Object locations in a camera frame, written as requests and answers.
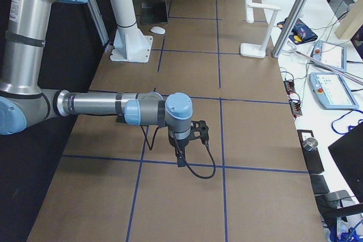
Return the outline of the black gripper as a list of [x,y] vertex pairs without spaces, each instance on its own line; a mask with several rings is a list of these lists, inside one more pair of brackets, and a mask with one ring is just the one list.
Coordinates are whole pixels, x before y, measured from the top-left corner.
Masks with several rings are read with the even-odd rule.
[[178,167],[185,167],[185,147],[189,144],[189,139],[177,139],[175,140],[173,136],[168,136],[169,143],[172,147],[177,148],[179,146],[179,150],[175,149],[176,162]]

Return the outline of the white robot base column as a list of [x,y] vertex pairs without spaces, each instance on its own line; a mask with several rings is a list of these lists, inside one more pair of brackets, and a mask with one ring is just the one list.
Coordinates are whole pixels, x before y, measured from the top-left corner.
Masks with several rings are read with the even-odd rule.
[[117,24],[111,61],[147,63],[153,37],[145,36],[138,28],[133,1],[110,1]]

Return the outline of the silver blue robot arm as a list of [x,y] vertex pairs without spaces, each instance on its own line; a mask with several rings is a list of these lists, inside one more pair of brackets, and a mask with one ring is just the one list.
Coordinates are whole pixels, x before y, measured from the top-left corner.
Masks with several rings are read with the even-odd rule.
[[[11,0],[1,62],[1,134],[12,135],[55,117],[77,114],[122,114],[129,101],[124,94],[91,96],[85,92],[94,75],[95,62],[78,63],[73,57],[61,67],[60,56],[51,63],[56,72],[40,88],[41,61],[52,4],[85,4],[94,0]],[[61,89],[55,83],[61,82]]]

